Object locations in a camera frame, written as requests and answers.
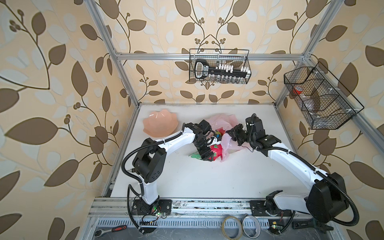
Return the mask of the pink plastic bag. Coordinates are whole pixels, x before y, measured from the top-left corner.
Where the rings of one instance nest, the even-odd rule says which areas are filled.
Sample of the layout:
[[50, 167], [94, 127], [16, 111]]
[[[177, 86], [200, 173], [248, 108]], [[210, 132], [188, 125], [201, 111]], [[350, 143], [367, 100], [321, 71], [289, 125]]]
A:
[[239, 146], [238, 143], [233, 141], [231, 136], [226, 133], [226, 131], [233, 129], [239, 124], [235, 115], [218, 114], [207, 119], [207, 122], [211, 125], [212, 130], [218, 130], [222, 134], [221, 147], [219, 148], [221, 149], [221, 154], [219, 154], [216, 159], [220, 158], [220, 161], [223, 162], [230, 156], [230, 153], [246, 149], [251, 150], [250, 144], [243, 143]]

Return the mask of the red dragon fruit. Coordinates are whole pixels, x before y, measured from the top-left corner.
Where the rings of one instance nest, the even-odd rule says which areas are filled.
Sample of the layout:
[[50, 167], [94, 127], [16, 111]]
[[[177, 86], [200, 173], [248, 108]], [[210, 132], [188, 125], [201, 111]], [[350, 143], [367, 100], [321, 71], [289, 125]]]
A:
[[[212, 145], [212, 146], [210, 146], [210, 149], [213, 153], [213, 157], [211, 159], [208, 159], [209, 162], [216, 161], [217, 159], [220, 159], [220, 160], [223, 159], [223, 148], [222, 148], [221, 144]], [[195, 153], [189, 155], [189, 157], [193, 158], [193, 159], [197, 159], [197, 160], [203, 160], [203, 158], [200, 156], [200, 154], [198, 152], [195, 152]]]

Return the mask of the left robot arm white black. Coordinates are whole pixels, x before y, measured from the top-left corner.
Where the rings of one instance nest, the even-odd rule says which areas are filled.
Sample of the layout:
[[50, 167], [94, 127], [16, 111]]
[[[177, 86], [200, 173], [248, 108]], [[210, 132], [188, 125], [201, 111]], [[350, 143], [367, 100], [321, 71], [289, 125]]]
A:
[[132, 208], [139, 216], [168, 215], [171, 212], [171, 200], [161, 200], [157, 189], [157, 179], [161, 176], [166, 157], [185, 145], [194, 144], [201, 160], [212, 162], [215, 154], [211, 146], [219, 145], [222, 136], [215, 133], [211, 125], [202, 120], [199, 124], [183, 124], [182, 129], [159, 140], [148, 138], [142, 145], [128, 153], [122, 160], [122, 172], [138, 181], [141, 192], [134, 190], [131, 184], [128, 192], [136, 195]]

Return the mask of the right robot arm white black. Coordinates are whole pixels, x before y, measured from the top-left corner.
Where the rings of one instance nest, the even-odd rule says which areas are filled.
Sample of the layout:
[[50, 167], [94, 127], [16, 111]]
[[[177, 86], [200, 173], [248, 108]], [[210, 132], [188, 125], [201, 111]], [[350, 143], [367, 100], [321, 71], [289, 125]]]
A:
[[347, 194], [344, 178], [329, 174], [289, 150], [280, 139], [267, 135], [262, 120], [256, 114], [226, 132], [239, 146], [248, 143], [251, 148], [278, 162], [299, 179], [308, 193], [285, 193], [277, 190], [266, 196], [264, 209], [270, 215], [279, 210], [290, 210], [311, 215], [321, 223], [333, 221], [352, 227], [359, 223], [356, 204]]

